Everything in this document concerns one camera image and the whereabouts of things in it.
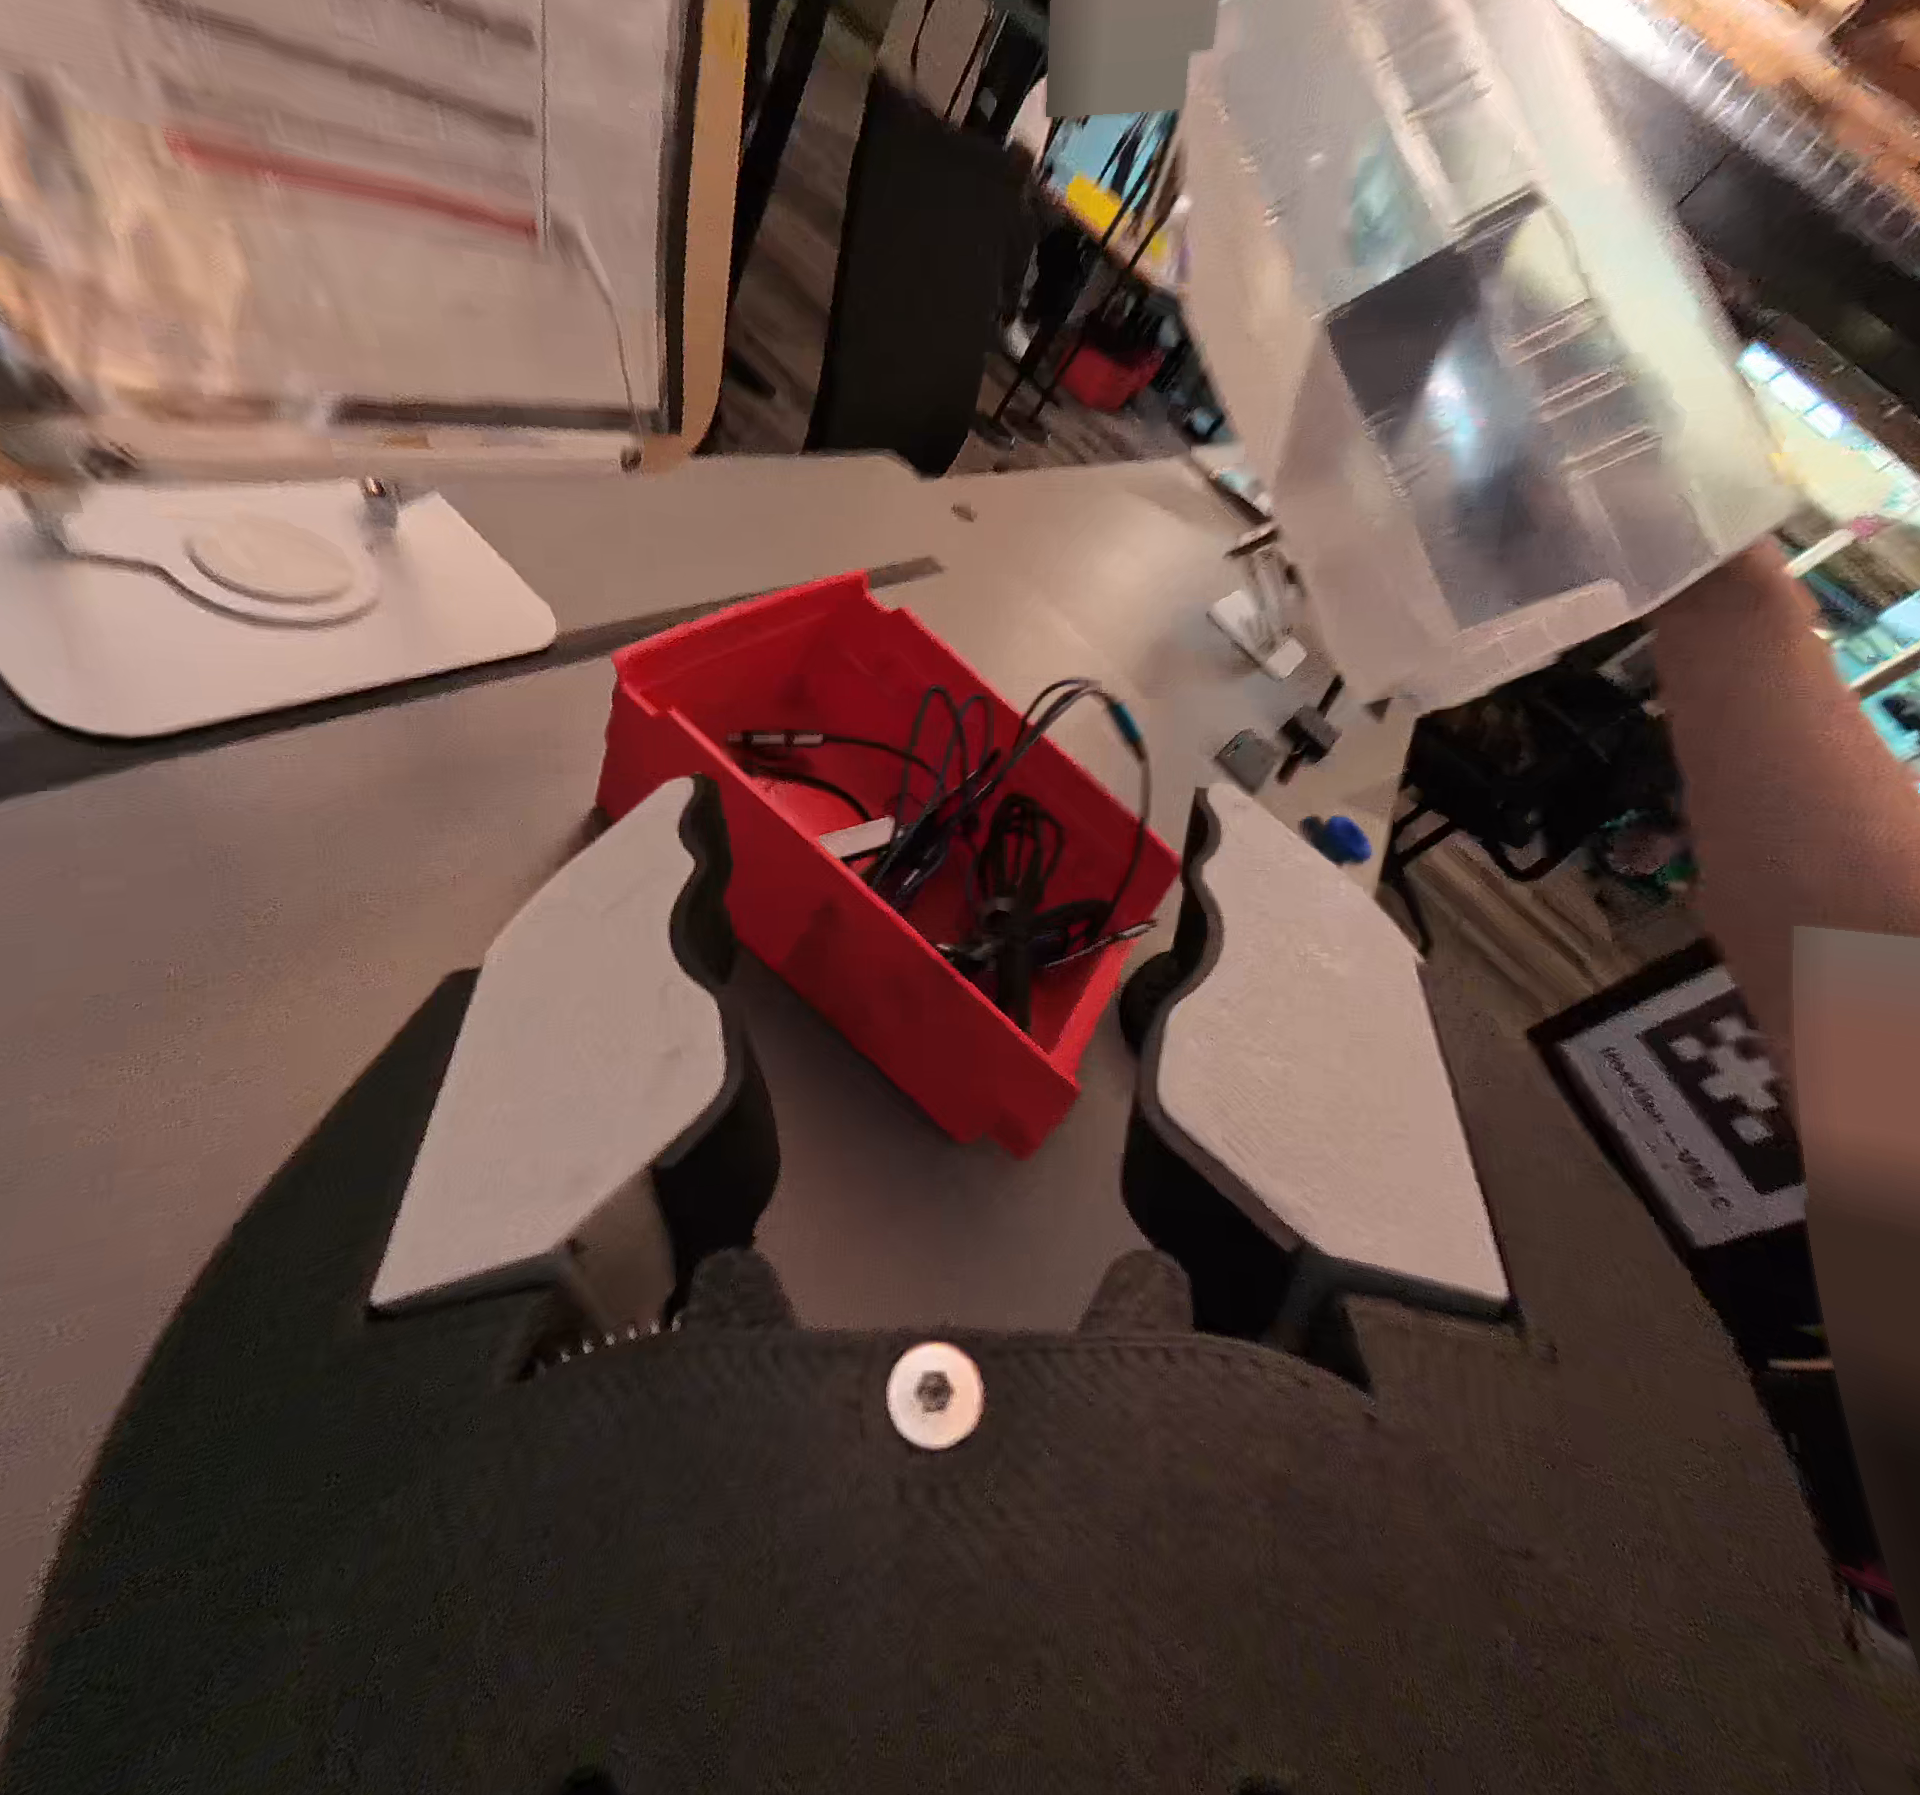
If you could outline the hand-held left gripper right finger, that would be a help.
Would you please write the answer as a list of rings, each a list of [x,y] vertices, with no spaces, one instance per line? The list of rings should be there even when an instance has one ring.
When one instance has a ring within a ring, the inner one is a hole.
[[[1121,1032],[1121,1195],[1196,1320],[1328,1320],[1348,1296],[1508,1315],[1416,950],[1229,783],[1193,795],[1172,939],[1124,982]]]

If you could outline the person's right forearm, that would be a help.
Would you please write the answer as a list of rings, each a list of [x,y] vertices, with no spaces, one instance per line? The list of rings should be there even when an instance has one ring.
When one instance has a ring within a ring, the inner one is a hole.
[[[1791,1077],[1800,929],[1915,935],[1915,788],[1770,540],[1662,604],[1653,650],[1700,919]]]

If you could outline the translucent white plastic bin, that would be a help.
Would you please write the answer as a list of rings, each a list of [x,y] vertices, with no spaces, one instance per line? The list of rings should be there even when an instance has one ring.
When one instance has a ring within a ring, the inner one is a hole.
[[[1335,669],[1452,708],[1801,506],[1548,0],[1222,0],[1183,313]]]

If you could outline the red plastic bin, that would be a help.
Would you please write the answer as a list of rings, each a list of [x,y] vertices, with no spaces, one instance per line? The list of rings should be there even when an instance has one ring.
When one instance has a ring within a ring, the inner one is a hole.
[[[1123,414],[1145,390],[1166,361],[1157,342],[1107,348],[1081,342],[1058,378],[1058,395],[1102,415]]]
[[[720,783],[741,944],[948,1136],[1032,1156],[1176,873],[1133,710],[1092,675],[1016,705],[845,574],[613,656],[597,806],[681,775]],[[883,817],[876,859],[818,848]]]

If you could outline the black office chair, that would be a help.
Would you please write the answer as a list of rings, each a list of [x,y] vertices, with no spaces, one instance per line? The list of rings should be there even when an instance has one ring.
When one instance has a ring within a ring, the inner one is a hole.
[[[887,454],[948,474],[1037,229],[1032,158],[948,125],[887,70],[852,154],[807,454]]]

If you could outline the document stand with instruction sheet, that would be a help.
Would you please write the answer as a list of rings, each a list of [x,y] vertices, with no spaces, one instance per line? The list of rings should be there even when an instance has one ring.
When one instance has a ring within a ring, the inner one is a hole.
[[[4,692],[136,743],[537,655],[454,489],[687,461],[746,0],[4,0]]]

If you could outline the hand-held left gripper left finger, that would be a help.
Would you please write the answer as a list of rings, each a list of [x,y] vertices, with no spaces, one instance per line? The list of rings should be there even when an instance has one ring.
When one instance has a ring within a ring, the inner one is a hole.
[[[681,775],[493,939],[373,1278],[380,1315],[522,1288],[663,1318],[748,1226],[720,783]]]

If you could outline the black framed marker sign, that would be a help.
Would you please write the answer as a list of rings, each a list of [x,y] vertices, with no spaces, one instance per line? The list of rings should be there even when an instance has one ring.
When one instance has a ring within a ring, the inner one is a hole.
[[[1713,944],[1658,958],[1528,1040],[1684,1255],[1803,1226],[1787,1084]]]

